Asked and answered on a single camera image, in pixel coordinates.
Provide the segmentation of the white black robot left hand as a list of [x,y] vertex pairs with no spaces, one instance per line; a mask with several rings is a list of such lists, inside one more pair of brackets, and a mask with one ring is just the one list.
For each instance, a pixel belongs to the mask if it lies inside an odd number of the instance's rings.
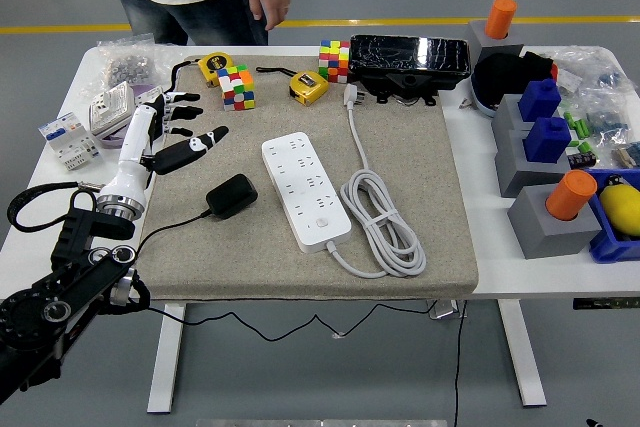
[[143,211],[151,173],[165,175],[195,162],[229,133],[228,127],[220,126],[153,153],[153,142],[164,132],[166,107],[172,101],[168,94],[160,94],[136,108],[121,148],[116,176],[99,192],[100,209],[136,205]]

